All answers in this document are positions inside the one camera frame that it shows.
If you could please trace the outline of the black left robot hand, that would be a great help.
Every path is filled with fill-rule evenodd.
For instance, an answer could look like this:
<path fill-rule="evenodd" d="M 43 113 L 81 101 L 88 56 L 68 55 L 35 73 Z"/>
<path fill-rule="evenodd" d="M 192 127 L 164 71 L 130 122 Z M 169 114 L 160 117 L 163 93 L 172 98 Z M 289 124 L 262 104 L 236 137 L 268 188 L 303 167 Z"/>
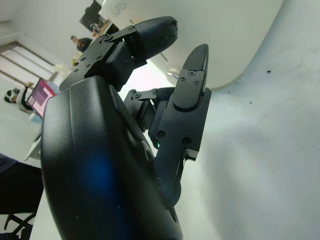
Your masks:
<path fill-rule="evenodd" d="M 119 92 L 169 48 L 162 16 L 95 39 L 45 107 L 41 170 L 64 240 L 181 240 L 175 212 L 184 163 L 200 151 L 211 91 L 209 47 L 187 57 L 175 87 Z"/>

